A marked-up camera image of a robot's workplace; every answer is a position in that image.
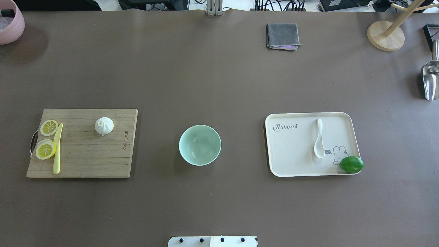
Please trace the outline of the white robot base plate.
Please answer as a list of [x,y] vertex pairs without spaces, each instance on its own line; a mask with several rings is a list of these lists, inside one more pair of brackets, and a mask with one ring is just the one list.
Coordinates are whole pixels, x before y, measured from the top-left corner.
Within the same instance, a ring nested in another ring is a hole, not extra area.
[[168,247],[257,247],[256,236],[175,236]]

